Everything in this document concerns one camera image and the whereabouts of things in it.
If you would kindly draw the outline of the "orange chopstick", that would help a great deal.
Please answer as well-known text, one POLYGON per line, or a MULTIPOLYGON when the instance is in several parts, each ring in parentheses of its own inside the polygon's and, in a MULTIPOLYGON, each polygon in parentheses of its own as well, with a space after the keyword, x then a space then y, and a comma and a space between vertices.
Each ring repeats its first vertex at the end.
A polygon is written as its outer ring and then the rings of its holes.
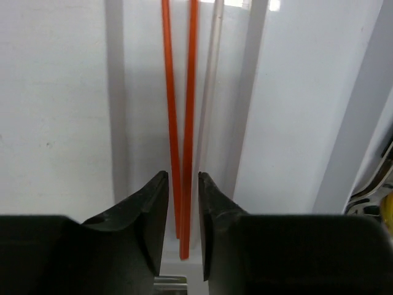
POLYGON ((185 121, 182 159, 182 200, 179 257, 190 255, 190 226, 192 209, 193 126, 195 110, 195 81, 198 51, 198 1, 190 0, 189 43, 187 55, 187 83, 185 93, 185 121))
POLYGON ((180 210, 181 210, 181 176, 179 161, 179 144, 177 137, 176 94, 173 71, 173 55, 171 43, 171 22, 169 1, 161 1, 161 15, 163 27, 163 48, 166 76, 166 96, 168 106, 168 130, 171 155, 171 174, 174 200, 174 217, 176 238, 180 239, 180 210))

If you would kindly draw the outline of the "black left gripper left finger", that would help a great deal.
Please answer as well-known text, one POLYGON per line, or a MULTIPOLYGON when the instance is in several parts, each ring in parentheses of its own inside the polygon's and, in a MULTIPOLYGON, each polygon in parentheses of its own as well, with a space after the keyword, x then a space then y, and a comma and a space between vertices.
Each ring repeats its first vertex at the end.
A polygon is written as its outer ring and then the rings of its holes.
POLYGON ((79 223, 1 216, 2 294, 150 294, 160 273, 169 178, 79 223))

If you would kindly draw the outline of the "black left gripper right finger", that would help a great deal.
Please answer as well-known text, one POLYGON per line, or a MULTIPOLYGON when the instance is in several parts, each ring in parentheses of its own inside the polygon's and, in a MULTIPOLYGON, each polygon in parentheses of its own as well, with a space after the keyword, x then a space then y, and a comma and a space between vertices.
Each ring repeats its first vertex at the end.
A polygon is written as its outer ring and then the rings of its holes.
POLYGON ((368 217, 250 214, 198 175, 211 294, 391 294, 392 245, 368 217))

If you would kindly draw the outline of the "clear thin chopstick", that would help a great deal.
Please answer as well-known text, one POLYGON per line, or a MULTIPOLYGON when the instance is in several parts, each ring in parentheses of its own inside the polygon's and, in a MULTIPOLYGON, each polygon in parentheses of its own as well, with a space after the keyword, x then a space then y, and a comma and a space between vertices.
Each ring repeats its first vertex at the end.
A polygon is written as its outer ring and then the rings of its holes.
POLYGON ((198 130, 198 146, 195 159, 195 177, 200 171, 205 171, 208 162, 209 132, 212 119, 212 106, 216 86, 217 66, 219 61, 220 37, 224 14, 224 0, 214 1, 211 22, 208 58, 204 81, 203 99, 201 105, 200 126, 198 130))

